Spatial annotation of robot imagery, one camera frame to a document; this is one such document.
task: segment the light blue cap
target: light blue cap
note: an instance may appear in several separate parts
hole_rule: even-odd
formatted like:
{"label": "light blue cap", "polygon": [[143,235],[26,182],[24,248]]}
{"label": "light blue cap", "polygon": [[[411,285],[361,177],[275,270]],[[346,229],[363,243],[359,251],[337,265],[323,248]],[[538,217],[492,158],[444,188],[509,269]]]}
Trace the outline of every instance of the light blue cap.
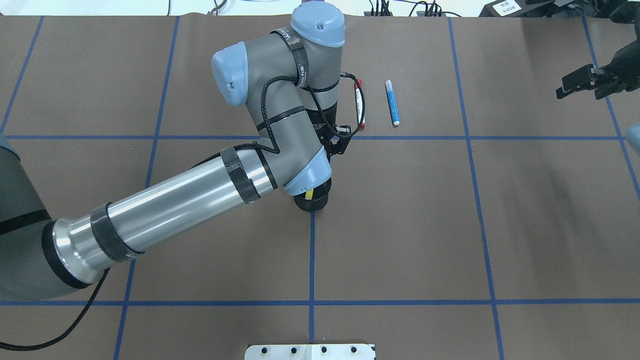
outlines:
{"label": "light blue cap", "polygon": [[627,130],[627,142],[640,155],[640,122]]}
{"label": "light blue cap", "polygon": [[4,135],[2,133],[0,133],[0,147],[3,147],[5,149],[11,151],[16,156],[18,156],[18,152],[16,150],[14,150],[13,147],[11,147],[11,145],[9,145],[9,141],[7,141],[7,139],[4,137]]}
{"label": "light blue cap", "polygon": [[331,177],[331,165],[321,147],[317,154],[289,183],[283,186],[291,196],[299,195],[322,185]]}
{"label": "light blue cap", "polygon": [[249,63],[244,42],[240,41],[213,54],[211,70],[218,89],[229,105],[246,104],[249,91]]}
{"label": "light blue cap", "polygon": [[302,3],[291,17],[291,27],[301,37],[328,47],[344,45],[344,15],[323,1]]}

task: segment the marker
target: marker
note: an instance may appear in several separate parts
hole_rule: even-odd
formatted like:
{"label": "marker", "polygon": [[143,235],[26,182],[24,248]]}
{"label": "marker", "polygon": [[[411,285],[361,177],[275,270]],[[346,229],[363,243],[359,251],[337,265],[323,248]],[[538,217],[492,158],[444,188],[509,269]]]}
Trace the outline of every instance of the marker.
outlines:
{"label": "marker", "polygon": [[385,81],[385,87],[387,88],[387,100],[389,101],[389,111],[391,111],[391,121],[395,126],[398,126],[400,125],[400,118],[398,117],[396,96],[394,95],[394,87],[391,85],[391,80]]}
{"label": "marker", "polygon": [[[358,84],[360,85],[360,88],[362,88],[362,79],[358,79]],[[359,124],[360,119],[362,119],[362,95],[358,90],[358,85],[353,84],[353,89],[356,92],[356,115],[358,116],[358,121],[356,122],[356,124]],[[364,119],[362,119],[362,125],[360,125],[360,129],[364,129],[364,126]]]}

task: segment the black band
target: black band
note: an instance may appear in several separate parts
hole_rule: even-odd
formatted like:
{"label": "black band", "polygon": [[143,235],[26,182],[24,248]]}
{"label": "black band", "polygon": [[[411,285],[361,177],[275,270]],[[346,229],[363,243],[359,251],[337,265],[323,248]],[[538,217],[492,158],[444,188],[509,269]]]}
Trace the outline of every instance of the black band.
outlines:
{"label": "black band", "polygon": [[93,237],[102,251],[113,261],[119,263],[132,260],[144,254],[127,246],[111,223],[107,208],[110,202],[93,210],[90,215]]}
{"label": "black band", "polygon": [[51,220],[49,213],[45,209],[19,215],[15,218],[0,222],[0,235],[8,234],[14,230],[18,230],[44,220]]}
{"label": "black band", "polygon": [[255,189],[253,181],[246,175],[236,150],[233,147],[227,147],[220,151],[220,157],[222,158],[222,163],[225,164],[227,174],[229,174],[238,194],[240,194],[240,198],[247,204],[258,200],[260,198],[258,190]]}
{"label": "black band", "polygon": [[287,43],[289,50],[291,50],[291,54],[293,54],[293,59],[296,62],[296,68],[298,69],[298,83],[296,86],[299,88],[306,88],[309,86],[309,58],[307,56],[305,46],[302,44],[302,38],[300,38],[295,30],[290,26],[275,29],[271,33],[280,35],[282,40]]}
{"label": "black band", "polygon": [[262,163],[262,167],[264,167],[264,171],[267,172],[267,176],[269,177],[269,182],[271,183],[271,187],[276,190],[278,188],[278,184],[276,183],[276,178],[273,177],[273,173],[271,172],[271,168],[269,167],[269,164],[267,163],[267,159],[264,158],[264,153],[262,153],[262,150],[260,149],[256,149],[255,153],[258,154],[258,158],[260,159],[260,162]]}
{"label": "black band", "polygon": [[58,276],[58,278],[60,278],[60,280],[62,280],[62,282],[75,289],[84,289],[91,284],[80,281],[76,279],[75,276],[71,275],[69,270],[65,268],[62,260],[60,260],[60,257],[56,252],[56,248],[53,246],[54,224],[55,222],[52,221],[44,227],[44,230],[42,230],[42,252],[44,253],[44,257],[49,263],[51,270],[56,274],[56,276]]}
{"label": "black band", "polygon": [[[273,125],[274,123],[286,118],[286,117],[290,117],[291,115],[295,114],[295,113],[299,113],[301,111],[305,111],[305,107],[304,106],[298,106],[297,108],[293,108],[293,109],[289,109],[283,113],[279,113],[278,115],[269,118],[269,124]],[[264,129],[265,127],[267,127],[267,125],[264,122],[261,122],[260,124],[258,124],[258,126],[256,126],[255,128],[258,129],[258,131]]]}
{"label": "black band", "polygon": [[[333,84],[332,86],[329,86],[328,88],[322,88],[322,89],[316,89],[316,88],[313,88],[312,90],[313,90],[314,92],[327,92],[327,91],[329,91],[329,90],[333,90],[333,88],[335,88],[336,86],[338,86],[338,83],[339,83],[339,82],[340,82],[340,80],[336,81],[336,82],[335,82],[335,84]],[[308,88],[304,88],[304,89],[302,89],[302,90],[304,90],[304,91],[306,91],[306,92],[310,92]]]}

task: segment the white label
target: white label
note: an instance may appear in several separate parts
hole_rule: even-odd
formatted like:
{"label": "white label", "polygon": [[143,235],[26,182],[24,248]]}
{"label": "white label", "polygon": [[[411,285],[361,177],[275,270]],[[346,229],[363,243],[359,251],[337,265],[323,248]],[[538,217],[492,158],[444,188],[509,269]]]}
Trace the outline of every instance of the white label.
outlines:
{"label": "white label", "polygon": [[507,0],[499,4],[495,4],[493,6],[493,9],[495,9],[495,11],[498,12],[500,16],[509,15],[510,13],[515,13],[518,10],[522,10],[516,0]]}

